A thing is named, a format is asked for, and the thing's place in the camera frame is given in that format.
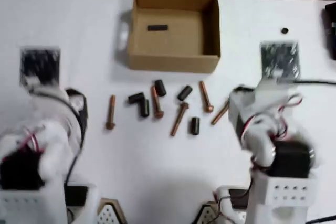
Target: black cylinder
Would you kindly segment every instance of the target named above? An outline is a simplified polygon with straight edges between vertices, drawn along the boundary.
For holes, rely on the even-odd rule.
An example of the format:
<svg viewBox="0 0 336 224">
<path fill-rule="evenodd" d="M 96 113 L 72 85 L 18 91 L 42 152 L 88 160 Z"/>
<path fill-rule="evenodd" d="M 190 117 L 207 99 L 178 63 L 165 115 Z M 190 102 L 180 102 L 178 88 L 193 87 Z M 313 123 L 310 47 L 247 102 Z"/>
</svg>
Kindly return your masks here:
<svg viewBox="0 0 336 224">
<path fill-rule="evenodd" d="M 139 103 L 140 106 L 140 115 L 143 118 L 146 118 L 149 116 L 149 100 L 148 99 L 142 99 Z"/>
<path fill-rule="evenodd" d="M 193 88 L 190 87 L 189 85 L 185 86 L 185 88 L 179 93 L 179 95 L 177 96 L 177 98 L 180 101 L 184 101 L 184 99 L 187 98 L 187 96 L 191 93 L 191 91 L 193 91 Z"/>
<path fill-rule="evenodd" d="M 134 104 L 134 103 L 140 102 L 142 99 L 145 99 L 145 96 L 142 92 L 138 94 L 130 95 L 128 97 L 128 103 Z"/>
<path fill-rule="evenodd" d="M 158 94 L 158 96 L 163 97 L 167 94 L 162 80 L 154 81 L 154 85 L 155 85 L 155 90 L 156 90 L 156 93 Z"/>
<path fill-rule="evenodd" d="M 192 118 L 190 123 L 190 134 L 198 135 L 200 133 L 200 118 Z"/>
</svg>

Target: perforated bracket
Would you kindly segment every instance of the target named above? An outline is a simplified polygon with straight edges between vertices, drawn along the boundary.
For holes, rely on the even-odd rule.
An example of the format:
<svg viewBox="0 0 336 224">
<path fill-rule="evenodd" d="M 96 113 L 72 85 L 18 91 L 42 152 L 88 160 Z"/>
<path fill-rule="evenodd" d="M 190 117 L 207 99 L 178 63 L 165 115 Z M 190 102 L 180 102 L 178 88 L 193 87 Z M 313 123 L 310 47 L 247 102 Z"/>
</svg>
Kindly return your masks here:
<svg viewBox="0 0 336 224">
<path fill-rule="evenodd" d="M 317 180 L 309 178 L 269 177 L 255 172 L 255 189 L 258 201 L 267 206 L 309 207 L 316 197 Z"/>
<path fill-rule="evenodd" d="M 106 204 L 97 216 L 97 224 L 121 224 L 121 222 L 119 222 L 113 207 Z"/>
</svg>

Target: black rubber piece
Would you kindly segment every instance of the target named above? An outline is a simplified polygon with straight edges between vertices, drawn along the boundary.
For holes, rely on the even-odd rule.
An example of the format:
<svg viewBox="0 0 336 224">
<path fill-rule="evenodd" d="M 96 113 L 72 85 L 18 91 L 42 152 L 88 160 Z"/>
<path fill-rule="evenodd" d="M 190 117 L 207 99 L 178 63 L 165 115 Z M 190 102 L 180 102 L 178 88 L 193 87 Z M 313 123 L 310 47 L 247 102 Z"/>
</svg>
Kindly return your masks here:
<svg viewBox="0 0 336 224">
<path fill-rule="evenodd" d="M 141 93 L 138 93 L 138 94 L 134 94 L 134 95 L 130 95 L 128 97 L 128 103 L 129 104 L 134 104 L 134 103 L 137 103 L 137 102 L 140 102 L 141 100 L 145 99 L 145 96 L 144 94 L 141 92 Z"/>
<path fill-rule="evenodd" d="M 167 31 L 168 25 L 148 25 L 147 31 Z"/>
<path fill-rule="evenodd" d="M 284 27 L 283 29 L 281 29 L 281 33 L 282 34 L 287 34 L 289 32 L 289 29 Z"/>
<path fill-rule="evenodd" d="M 164 97 L 167 94 L 162 80 L 154 81 L 154 85 L 155 85 L 155 90 L 156 90 L 156 93 L 158 94 L 158 96 Z"/>
<path fill-rule="evenodd" d="M 191 93 L 191 91 L 193 91 L 193 88 L 190 87 L 189 85 L 185 86 L 185 88 L 179 93 L 179 95 L 177 96 L 177 98 L 180 101 L 184 101 L 184 99 L 187 98 L 187 96 Z"/>
<path fill-rule="evenodd" d="M 190 134 L 198 135 L 200 133 L 200 118 L 191 118 Z"/>
<path fill-rule="evenodd" d="M 149 100 L 148 99 L 142 99 L 139 103 L 140 106 L 140 115 L 143 118 L 147 118 L 149 116 Z"/>
</svg>

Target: white robotic arm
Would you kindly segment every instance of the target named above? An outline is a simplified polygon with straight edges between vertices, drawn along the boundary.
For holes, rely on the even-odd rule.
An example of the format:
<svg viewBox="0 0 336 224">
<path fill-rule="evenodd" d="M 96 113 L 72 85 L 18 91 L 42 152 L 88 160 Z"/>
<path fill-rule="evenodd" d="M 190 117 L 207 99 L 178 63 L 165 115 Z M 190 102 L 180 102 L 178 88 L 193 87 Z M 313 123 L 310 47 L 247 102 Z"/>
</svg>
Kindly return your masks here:
<svg viewBox="0 0 336 224">
<path fill-rule="evenodd" d="M 97 188 L 83 182 L 68 182 L 75 159 L 83 147 L 84 96 L 74 90 L 66 92 L 58 86 L 39 86 L 30 94 L 35 113 L 1 134 L 0 160 L 3 162 L 24 148 L 40 153 L 37 171 L 44 185 L 37 190 L 0 190 L 0 198 L 7 200 L 0 200 L 0 222 L 65 224 L 69 206 L 66 202 L 76 201 L 78 192 L 82 192 L 83 197 L 79 198 L 84 198 L 84 202 L 75 205 L 82 210 L 75 214 L 77 222 L 74 220 L 73 223 L 96 223 L 100 201 Z M 22 207 L 21 201 L 27 202 L 24 203 L 27 209 L 24 213 L 13 210 L 17 209 L 14 204 L 18 209 Z"/>
<path fill-rule="evenodd" d="M 238 88 L 229 97 L 229 119 L 242 148 L 252 153 L 245 224 L 304 224 L 315 198 L 311 169 L 318 167 L 319 156 L 307 132 L 291 118 L 291 107 L 302 98 L 290 95 L 288 88 L 262 80 L 255 90 Z M 225 197 L 221 213 L 240 224 L 227 195 L 227 187 L 217 190 L 219 199 Z"/>
</svg>

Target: metal plate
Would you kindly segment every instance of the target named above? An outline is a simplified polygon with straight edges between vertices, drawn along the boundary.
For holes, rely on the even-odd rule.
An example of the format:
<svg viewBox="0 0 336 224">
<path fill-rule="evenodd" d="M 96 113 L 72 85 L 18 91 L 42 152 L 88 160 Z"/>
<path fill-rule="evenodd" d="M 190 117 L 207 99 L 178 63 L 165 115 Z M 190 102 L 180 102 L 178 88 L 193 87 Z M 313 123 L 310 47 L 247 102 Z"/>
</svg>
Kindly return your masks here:
<svg viewBox="0 0 336 224">
<path fill-rule="evenodd" d="M 297 42 L 261 43 L 263 78 L 300 78 L 299 44 Z"/>
</svg>

